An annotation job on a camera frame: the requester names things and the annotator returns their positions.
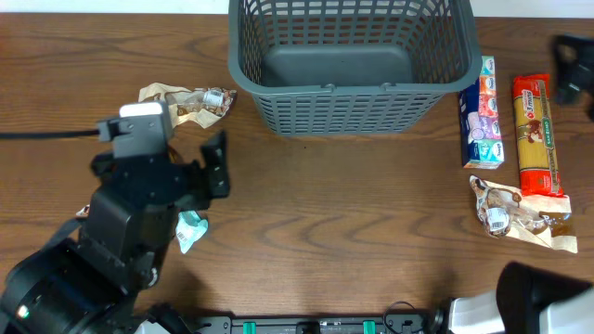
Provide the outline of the red yellow spaghetti packet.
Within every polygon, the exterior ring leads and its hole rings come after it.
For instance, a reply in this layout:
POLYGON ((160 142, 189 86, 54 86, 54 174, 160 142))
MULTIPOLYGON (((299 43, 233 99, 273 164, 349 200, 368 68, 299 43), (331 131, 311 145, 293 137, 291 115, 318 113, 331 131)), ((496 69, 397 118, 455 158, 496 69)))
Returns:
POLYGON ((549 104, 549 75, 516 77, 512 96, 523 194, 564 196, 549 104))

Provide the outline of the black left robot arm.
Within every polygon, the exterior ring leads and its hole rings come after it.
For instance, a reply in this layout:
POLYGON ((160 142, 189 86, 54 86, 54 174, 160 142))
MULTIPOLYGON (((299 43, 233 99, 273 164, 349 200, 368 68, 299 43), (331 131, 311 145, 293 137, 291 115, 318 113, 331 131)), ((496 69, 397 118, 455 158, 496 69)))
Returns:
POLYGON ((100 185, 87 216, 67 221, 7 275, 2 332, 134 332, 136 298, 159 282, 178 214, 228 196, 226 149, 220 131, 201 146, 203 162, 179 163, 169 148, 96 155, 100 185))

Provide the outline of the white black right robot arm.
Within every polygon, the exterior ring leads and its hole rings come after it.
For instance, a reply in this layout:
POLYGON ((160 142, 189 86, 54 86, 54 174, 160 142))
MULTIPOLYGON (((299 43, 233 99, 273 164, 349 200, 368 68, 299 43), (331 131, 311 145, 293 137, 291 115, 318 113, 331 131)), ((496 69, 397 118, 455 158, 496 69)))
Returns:
MULTIPOLYGON (((551 42, 555 71, 514 78, 511 103, 520 184, 504 186, 475 174, 469 185, 485 233, 554 251, 578 252, 569 196, 561 184, 552 108, 593 91, 593 42, 567 34, 551 42)), ((462 164, 495 170, 503 162, 495 60, 484 56, 478 78, 458 94, 462 164)), ((590 333, 593 285, 518 262, 495 289, 442 305, 426 329, 434 333, 590 333)))

